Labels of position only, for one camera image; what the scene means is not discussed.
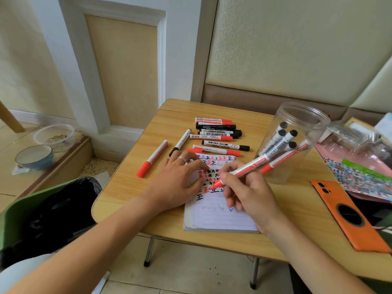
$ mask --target beige wall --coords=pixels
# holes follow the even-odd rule
[[[112,125],[145,128],[158,110],[157,28],[86,15]]]
[[[0,0],[0,101],[75,118],[29,0]]]
[[[206,83],[350,106],[390,58],[390,33],[392,0],[219,0]],[[390,74],[354,107],[391,111]]]

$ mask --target ring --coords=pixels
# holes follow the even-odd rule
[[[184,163],[186,164],[186,160],[185,160],[185,158],[184,157],[178,157],[178,159],[181,159],[181,160],[183,160],[184,161]]]

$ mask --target black trash bag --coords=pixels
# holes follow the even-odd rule
[[[0,250],[0,270],[52,253],[92,228],[91,207],[101,191],[95,178],[85,176],[46,198],[23,224],[23,239]]]

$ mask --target orange phone case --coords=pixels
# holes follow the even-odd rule
[[[359,252],[391,253],[391,248],[371,226],[339,183],[311,180],[354,250]]]

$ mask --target blue bowl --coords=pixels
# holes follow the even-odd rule
[[[22,150],[15,157],[15,162],[24,168],[43,170],[53,164],[53,149],[45,144],[34,145]]]

